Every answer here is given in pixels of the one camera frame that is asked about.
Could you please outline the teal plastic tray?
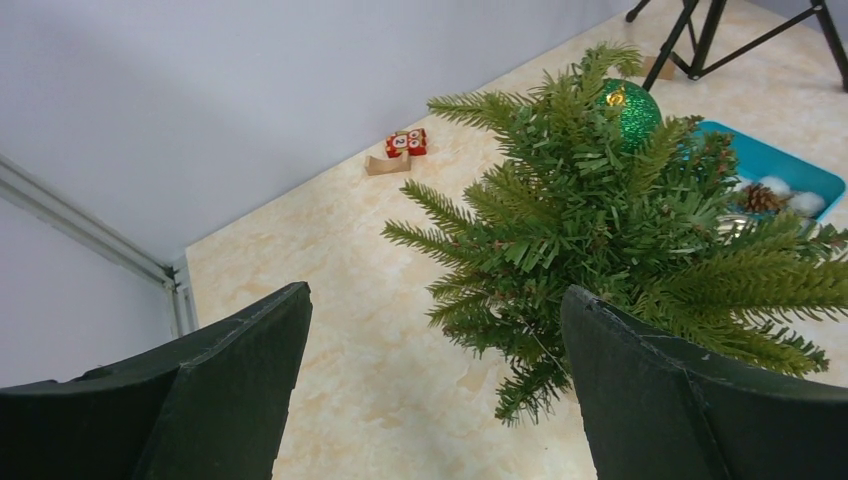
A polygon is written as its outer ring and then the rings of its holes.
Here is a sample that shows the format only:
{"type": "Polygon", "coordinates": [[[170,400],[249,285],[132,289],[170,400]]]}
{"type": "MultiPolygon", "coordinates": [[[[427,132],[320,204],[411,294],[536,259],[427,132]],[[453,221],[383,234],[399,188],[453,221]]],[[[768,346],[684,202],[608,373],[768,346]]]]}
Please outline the teal plastic tray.
{"type": "Polygon", "coordinates": [[[796,156],[763,143],[753,137],[738,132],[714,121],[699,123],[700,135],[708,133],[730,134],[731,148],[737,154],[737,177],[745,183],[761,180],[765,177],[777,177],[787,182],[795,193],[815,194],[820,207],[811,213],[796,212],[786,206],[783,211],[795,213],[802,224],[821,223],[822,219],[837,205],[846,193],[845,181],[829,171],[812,165],[796,156]]]}

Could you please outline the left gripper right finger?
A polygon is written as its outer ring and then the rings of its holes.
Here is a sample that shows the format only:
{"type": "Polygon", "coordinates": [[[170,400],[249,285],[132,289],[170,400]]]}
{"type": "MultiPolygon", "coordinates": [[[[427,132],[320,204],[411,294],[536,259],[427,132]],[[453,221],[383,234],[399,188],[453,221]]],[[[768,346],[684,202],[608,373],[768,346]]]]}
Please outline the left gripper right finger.
{"type": "Polygon", "coordinates": [[[601,479],[843,479],[847,391],[748,365],[570,286],[562,336],[601,479]]]}

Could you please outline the small green christmas tree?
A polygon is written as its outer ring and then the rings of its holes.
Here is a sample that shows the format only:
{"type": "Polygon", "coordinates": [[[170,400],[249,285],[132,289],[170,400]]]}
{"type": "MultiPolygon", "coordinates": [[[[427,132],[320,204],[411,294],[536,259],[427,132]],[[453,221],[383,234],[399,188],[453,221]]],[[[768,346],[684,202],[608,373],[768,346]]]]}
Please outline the small green christmas tree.
{"type": "Polygon", "coordinates": [[[415,180],[403,194],[431,222],[383,235],[444,266],[428,315],[453,343],[500,352],[510,373],[495,417],[537,422],[573,385],[562,336],[566,290],[582,287],[650,326],[780,374],[824,372],[794,317],[847,314],[847,233],[790,212],[724,227],[737,200],[729,134],[663,117],[632,153],[605,79],[632,82],[642,57],[601,43],[524,93],[434,97],[436,116],[492,131],[503,154],[456,203],[415,180]]]}

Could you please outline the green glitter ball ornament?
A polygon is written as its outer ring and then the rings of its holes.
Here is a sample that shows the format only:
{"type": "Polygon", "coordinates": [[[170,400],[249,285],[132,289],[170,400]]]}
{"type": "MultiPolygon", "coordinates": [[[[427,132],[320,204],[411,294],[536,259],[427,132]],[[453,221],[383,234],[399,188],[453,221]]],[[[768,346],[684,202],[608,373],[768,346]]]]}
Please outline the green glitter ball ornament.
{"type": "Polygon", "coordinates": [[[632,153],[662,123],[659,106],[642,86],[623,79],[605,79],[597,102],[620,110],[622,151],[632,153]]]}

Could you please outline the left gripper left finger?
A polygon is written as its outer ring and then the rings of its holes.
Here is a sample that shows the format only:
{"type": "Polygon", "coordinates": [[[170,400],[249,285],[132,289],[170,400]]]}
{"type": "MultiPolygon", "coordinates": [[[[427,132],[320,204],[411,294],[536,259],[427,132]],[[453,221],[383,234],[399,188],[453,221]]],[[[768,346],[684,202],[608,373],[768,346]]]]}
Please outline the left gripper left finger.
{"type": "Polygon", "coordinates": [[[66,382],[1,392],[5,479],[269,479],[307,343],[310,287],[66,382]]]}

